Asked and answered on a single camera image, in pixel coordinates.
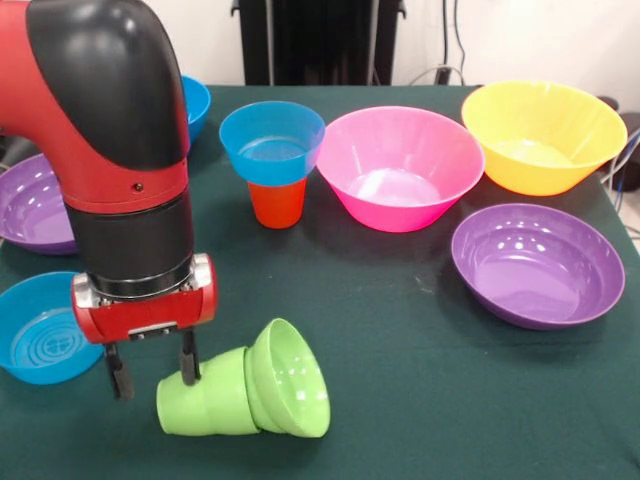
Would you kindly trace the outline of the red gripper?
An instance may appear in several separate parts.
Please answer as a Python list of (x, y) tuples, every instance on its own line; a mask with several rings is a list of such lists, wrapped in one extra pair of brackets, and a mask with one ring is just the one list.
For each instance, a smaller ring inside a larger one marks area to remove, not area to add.
[(195, 332), (188, 328), (211, 321), (218, 305), (218, 283), (209, 255), (194, 255), (189, 276), (180, 287), (132, 301), (110, 300), (93, 288), (86, 273), (76, 274), (71, 281), (71, 301), (85, 337), (94, 344), (105, 344), (107, 373), (116, 399), (128, 401), (135, 395), (116, 344), (121, 341), (183, 330), (179, 355), (182, 381), (193, 386), (200, 380)]

